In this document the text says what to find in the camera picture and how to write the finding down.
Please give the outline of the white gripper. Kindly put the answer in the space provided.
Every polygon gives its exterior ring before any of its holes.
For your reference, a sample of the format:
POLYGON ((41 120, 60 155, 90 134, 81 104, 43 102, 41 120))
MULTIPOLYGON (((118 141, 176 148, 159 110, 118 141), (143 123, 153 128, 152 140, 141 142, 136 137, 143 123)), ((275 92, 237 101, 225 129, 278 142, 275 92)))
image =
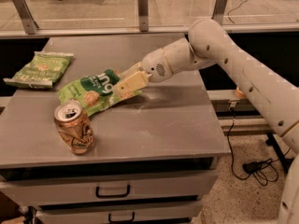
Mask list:
POLYGON ((141 62, 119 73, 121 80, 113 86, 113 92, 121 97, 145 88, 150 82, 162 82, 173 76, 164 51, 156 49, 146 55, 141 62))

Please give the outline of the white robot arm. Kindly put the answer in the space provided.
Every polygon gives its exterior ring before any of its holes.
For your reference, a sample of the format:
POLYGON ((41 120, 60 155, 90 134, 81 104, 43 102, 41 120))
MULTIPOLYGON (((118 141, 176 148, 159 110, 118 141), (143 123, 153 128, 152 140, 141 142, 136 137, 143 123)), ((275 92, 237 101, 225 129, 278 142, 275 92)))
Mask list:
POLYGON ((281 197, 278 224, 299 220, 299 89, 246 53, 216 21, 194 22, 181 38, 146 55, 120 74, 117 94, 141 90, 183 71, 218 64, 273 131, 296 154, 281 197))

